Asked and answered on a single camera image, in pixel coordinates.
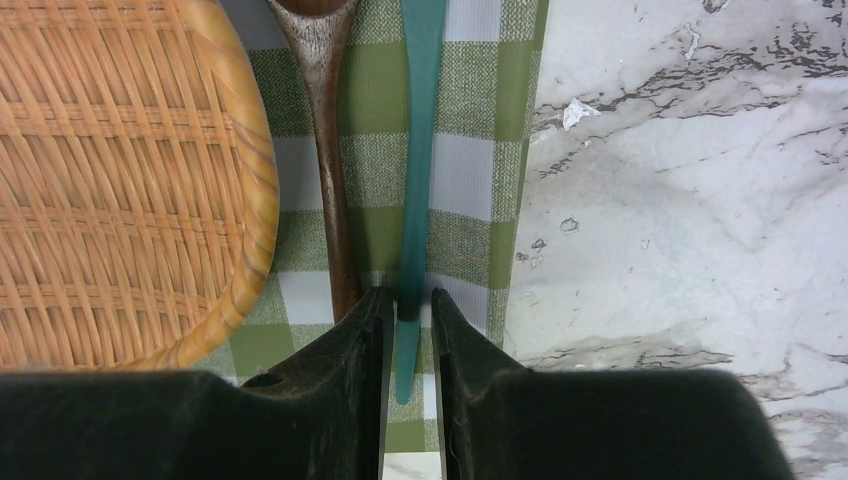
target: wooden spoon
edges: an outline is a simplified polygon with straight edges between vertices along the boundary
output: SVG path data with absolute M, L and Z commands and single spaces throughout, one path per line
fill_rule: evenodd
M 312 106 L 335 323 L 362 297 L 336 119 L 339 68 L 357 0 L 266 0 L 297 58 Z

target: white paper scrap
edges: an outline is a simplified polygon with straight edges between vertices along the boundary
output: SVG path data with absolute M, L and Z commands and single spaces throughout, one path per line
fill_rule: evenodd
M 600 114 L 601 112 L 595 110 L 589 105 L 586 105 L 576 98 L 572 98 L 571 103 L 569 103 L 568 107 L 562 112 L 562 128 L 564 128 L 567 132 L 571 130 L 571 127 L 577 125 L 577 122 L 579 122 L 581 118 L 597 117 Z

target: marble countertop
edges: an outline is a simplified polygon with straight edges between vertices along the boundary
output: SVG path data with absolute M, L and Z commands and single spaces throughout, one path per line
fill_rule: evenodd
M 848 478 L 846 10 L 551 0 L 508 353 L 729 370 L 799 479 Z

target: green fabric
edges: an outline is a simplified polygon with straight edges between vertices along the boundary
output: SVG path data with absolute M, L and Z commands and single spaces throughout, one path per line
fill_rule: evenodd
M 427 266 L 441 279 L 455 279 L 457 285 L 470 285 L 468 288 L 483 292 L 482 318 L 472 323 L 501 344 L 548 0 L 491 1 L 496 7 L 500 2 L 496 38 L 455 41 L 450 37 L 452 30 L 446 30 L 436 119 L 437 136 L 459 136 L 461 141 L 484 147 L 493 144 L 487 154 L 491 178 L 480 179 L 491 182 L 492 198 L 486 199 L 491 209 L 484 218 L 457 213 L 462 205 L 455 211 L 431 209 Z M 449 24 L 459 15 L 455 5 L 480 4 L 450 2 Z M 311 113 L 291 52 L 282 45 L 253 48 L 249 38 L 266 42 L 250 31 L 259 26 L 240 25 L 235 18 L 246 9 L 267 10 L 264 1 L 222 3 L 229 7 L 228 13 L 249 49 L 272 134 L 278 138 L 310 136 Z M 356 233 L 357 265 L 366 286 L 392 285 L 400 248 L 407 144 L 402 25 L 397 0 L 359 3 L 340 79 L 342 156 Z M 281 176 L 288 171 L 287 153 L 276 151 Z M 447 164 L 460 165 L 464 160 L 449 158 Z M 277 278 L 280 273 L 292 272 L 321 278 L 326 270 L 320 207 L 282 212 L 272 274 L 258 304 L 227 343 L 193 368 L 213 370 L 240 384 L 329 330 L 330 315 L 320 324 L 298 324 L 293 318 L 301 315 L 295 308 L 297 299 L 284 298 Z M 469 301 L 468 305 L 477 303 Z M 394 392 L 390 394 L 387 451 L 439 448 L 437 423 L 432 415 L 425 418 L 427 407 L 422 400 L 425 380 L 429 375 L 432 382 L 433 374 L 430 335 L 429 328 L 422 329 L 413 399 L 399 406 L 394 402 Z

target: spoon handle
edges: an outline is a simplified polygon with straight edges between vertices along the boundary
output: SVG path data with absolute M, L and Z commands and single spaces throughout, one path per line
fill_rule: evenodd
M 315 15 L 311 11 L 304 14 L 291 12 L 280 0 L 267 2 L 297 59 L 312 107 L 324 203 L 333 319 L 339 323 L 362 297 L 362 285 L 353 256 L 336 102 L 339 68 L 357 2 L 333 1 L 334 10 L 324 15 Z M 308 4 L 303 8 L 317 7 L 316 2 L 301 3 Z
M 400 0 L 409 73 L 409 153 L 398 276 L 397 402 L 412 394 L 427 262 L 430 169 L 446 0 Z

